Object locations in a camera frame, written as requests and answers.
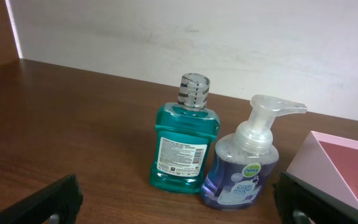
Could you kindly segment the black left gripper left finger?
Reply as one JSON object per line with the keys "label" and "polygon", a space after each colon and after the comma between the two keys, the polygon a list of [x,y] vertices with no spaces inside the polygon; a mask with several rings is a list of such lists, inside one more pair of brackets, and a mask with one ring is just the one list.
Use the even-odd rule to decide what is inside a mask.
{"label": "black left gripper left finger", "polygon": [[76,175],[70,174],[0,211],[0,223],[43,223],[58,215],[59,223],[74,224],[82,203]]}

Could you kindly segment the teal mouthwash bottle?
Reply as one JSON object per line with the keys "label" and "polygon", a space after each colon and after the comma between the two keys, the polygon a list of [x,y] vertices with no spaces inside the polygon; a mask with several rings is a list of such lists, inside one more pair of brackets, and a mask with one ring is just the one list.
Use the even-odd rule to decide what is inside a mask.
{"label": "teal mouthwash bottle", "polygon": [[199,73],[181,78],[176,103],[157,112],[157,145],[150,169],[152,186],[182,194],[200,191],[204,164],[220,129],[218,115],[207,109],[210,80]]}

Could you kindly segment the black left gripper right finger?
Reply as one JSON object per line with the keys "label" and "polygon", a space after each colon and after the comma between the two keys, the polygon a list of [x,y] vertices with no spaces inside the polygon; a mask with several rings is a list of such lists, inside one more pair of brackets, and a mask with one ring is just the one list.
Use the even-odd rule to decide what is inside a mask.
{"label": "black left gripper right finger", "polygon": [[358,209],[294,175],[282,172],[273,187],[282,223],[358,224]]}

